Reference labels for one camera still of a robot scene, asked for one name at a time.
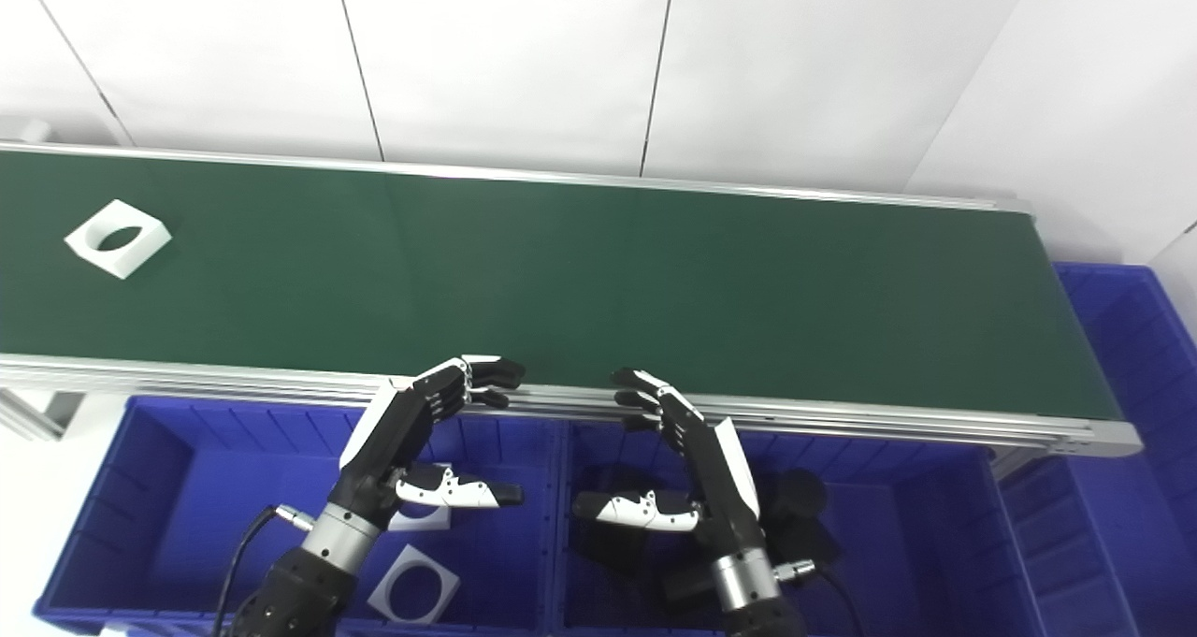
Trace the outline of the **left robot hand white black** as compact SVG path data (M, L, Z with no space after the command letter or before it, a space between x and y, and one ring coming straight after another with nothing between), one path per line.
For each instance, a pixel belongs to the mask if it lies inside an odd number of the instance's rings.
M502 356L462 354L444 360L411 383L385 381L367 404L340 459L329 504L344 518L385 529L406 503L427 508L496 509L525 503L515 484L460 474L449 465L423 463L419 455L440 421L469 404L509 406L525 368Z

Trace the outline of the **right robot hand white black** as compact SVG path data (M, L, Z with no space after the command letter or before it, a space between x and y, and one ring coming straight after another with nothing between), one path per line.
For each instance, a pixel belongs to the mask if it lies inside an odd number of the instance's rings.
M712 560L760 556L766 538L754 489L748 486L751 471L729 450L734 425L711 424L675 386L642 369L616 369L610 380L616 386L616 404L640 410L625 420L625 427L657 432L683 459L691 491L581 492L571 504L572 516L624 528L692 534Z

